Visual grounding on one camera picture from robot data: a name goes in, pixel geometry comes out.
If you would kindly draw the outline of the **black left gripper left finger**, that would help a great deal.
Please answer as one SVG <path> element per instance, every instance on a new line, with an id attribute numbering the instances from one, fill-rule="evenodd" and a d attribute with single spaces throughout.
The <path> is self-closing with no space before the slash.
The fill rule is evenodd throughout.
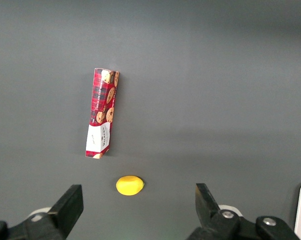
<path id="1" fill-rule="evenodd" d="M 0 220 L 0 240 L 65 240 L 84 210 L 83 190 L 73 184 L 48 210 L 8 227 Z"/>

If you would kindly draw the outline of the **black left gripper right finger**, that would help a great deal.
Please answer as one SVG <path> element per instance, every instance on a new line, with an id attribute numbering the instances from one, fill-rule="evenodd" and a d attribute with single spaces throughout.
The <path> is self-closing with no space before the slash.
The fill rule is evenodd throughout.
<path id="1" fill-rule="evenodd" d="M 189 240 L 298 240 L 282 219 L 259 216 L 250 222 L 230 209 L 221 209 L 204 183 L 195 187 L 195 209 L 201 226 Z"/>

